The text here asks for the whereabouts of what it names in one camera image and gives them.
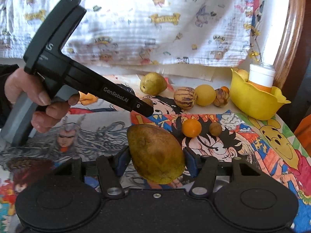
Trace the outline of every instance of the curved wooden headboard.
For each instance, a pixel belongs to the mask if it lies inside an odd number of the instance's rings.
[[[305,3],[306,0],[289,0],[284,33],[273,64],[276,69],[274,85],[280,89],[295,58],[304,22]]]

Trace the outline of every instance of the orange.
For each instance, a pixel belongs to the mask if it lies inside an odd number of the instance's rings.
[[[196,119],[188,119],[183,122],[181,131],[186,137],[197,137],[202,131],[202,125]]]
[[[227,88],[227,87],[225,87],[225,86],[222,86],[221,89],[222,89],[223,91],[226,91],[226,92],[229,94],[229,88]]]

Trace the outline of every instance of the cartoon eye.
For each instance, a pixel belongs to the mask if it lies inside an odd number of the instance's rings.
[[[217,142],[213,145],[213,151],[214,153],[218,154],[218,155],[222,155],[225,154],[227,149],[224,148],[224,145],[220,142]]]

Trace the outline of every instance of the striped pepino melon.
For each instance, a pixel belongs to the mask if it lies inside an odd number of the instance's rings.
[[[191,109],[197,99],[197,94],[193,88],[182,87],[174,92],[174,101],[182,109]]]

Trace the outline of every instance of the yellow bowl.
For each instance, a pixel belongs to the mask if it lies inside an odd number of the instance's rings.
[[[290,103],[282,95],[281,89],[272,87],[271,93],[257,89],[245,82],[233,69],[230,97],[233,103],[245,114],[257,120],[264,121],[272,118],[284,104]]]

